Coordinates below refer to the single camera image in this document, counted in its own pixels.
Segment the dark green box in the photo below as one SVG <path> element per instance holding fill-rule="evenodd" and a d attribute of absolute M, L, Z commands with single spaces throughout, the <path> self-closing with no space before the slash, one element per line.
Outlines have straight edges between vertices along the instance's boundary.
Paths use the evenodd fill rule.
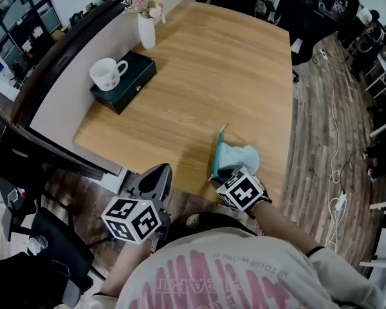
<path fill-rule="evenodd" d="M 154 61 L 134 51 L 129 51 L 120 61 L 127 61 L 129 67 L 120 77 L 120 83 L 115 89 L 102 91 L 96 85 L 90 89 L 97 102 L 107 106 L 118 115 L 156 74 Z"/>

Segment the white mug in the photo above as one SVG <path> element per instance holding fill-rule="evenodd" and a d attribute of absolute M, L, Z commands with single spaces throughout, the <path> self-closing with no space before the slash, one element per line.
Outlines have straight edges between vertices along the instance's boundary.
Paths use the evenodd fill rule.
<path fill-rule="evenodd" d="M 125 65 L 124 69 L 119 72 L 118 67 Z M 129 64 L 126 61 L 116 63 L 114 59 L 100 59 L 90 68 L 90 77 L 97 87 L 102 91 L 115 89 L 120 82 L 120 76 L 127 71 Z"/>

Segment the wood plank floor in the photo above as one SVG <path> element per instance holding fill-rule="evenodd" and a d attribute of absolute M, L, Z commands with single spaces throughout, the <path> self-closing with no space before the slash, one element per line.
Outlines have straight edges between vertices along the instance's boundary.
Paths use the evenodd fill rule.
<path fill-rule="evenodd" d="M 380 212 L 371 212 L 368 206 L 384 200 L 385 181 L 371 183 L 367 176 L 367 163 L 361 152 L 369 145 L 371 119 L 366 107 L 372 104 L 370 94 L 362 84 L 353 80 L 347 63 L 341 63 L 345 51 L 335 37 L 328 37 L 316 46 L 331 56 L 329 72 L 335 86 L 334 113 L 339 131 L 339 150 L 333 159 L 334 170 L 341 170 L 351 157 L 353 172 L 345 168 L 342 185 L 347 193 L 347 210 L 338 229 L 338 253 L 358 268 L 358 262 L 369 259 L 374 238 L 381 222 Z M 288 170 L 280 209 L 324 245 L 330 224 L 327 208 L 327 186 L 331 175 L 331 160 L 338 147 L 336 128 L 331 114 L 332 81 L 327 64 L 319 56 L 315 60 L 295 67 L 300 82 L 293 88 L 293 123 Z M 48 184 L 50 192 L 64 203 L 80 208 L 76 218 L 77 233 L 86 243 L 106 235 L 100 214 L 113 193 L 99 187 L 87 178 L 58 171 Z M 339 196 L 340 184 L 330 185 L 331 198 Z M 63 210 L 46 202 L 60 218 L 66 220 Z M 172 191 L 168 209 L 179 216 L 202 211 L 228 212 L 226 208 L 188 194 Z M 4 207 L 0 206 L 0 221 Z M 243 223 L 256 229 L 245 214 L 234 214 Z M 14 237 L 11 243 L 3 238 L 0 223 L 0 259 L 25 250 L 25 236 Z M 96 266 L 106 273 L 114 264 L 123 246 L 118 242 L 95 249 Z M 95 292 L 100 283 L 95 285 Z"/>

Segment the shirt sleeve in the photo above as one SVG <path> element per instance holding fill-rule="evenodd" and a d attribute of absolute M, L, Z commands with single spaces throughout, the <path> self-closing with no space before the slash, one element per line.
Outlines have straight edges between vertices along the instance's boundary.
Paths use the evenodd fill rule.
<path fill-rule="evenodd" d="M 88 305 L 88 309 L 115 309 L 117 298 L 106 295 L 93 295 Z"/>
<path fill-rule="evenodd" d="M 337 301 L 363 309 L 383 308 L 384 294 L 332 250 L 323 248 L 309 257 L 322 286 Z"/>

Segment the white vase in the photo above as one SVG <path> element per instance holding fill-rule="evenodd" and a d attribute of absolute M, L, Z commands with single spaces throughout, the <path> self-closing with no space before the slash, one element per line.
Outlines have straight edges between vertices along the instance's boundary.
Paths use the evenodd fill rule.
<path fill-rule="evenodd" d="M 151 49 L 156 44 L 156 32 L 154 31 L 153 18 L 145 18 L 138 14 L 138 29 L 142 45 L 145 49 Z"/>

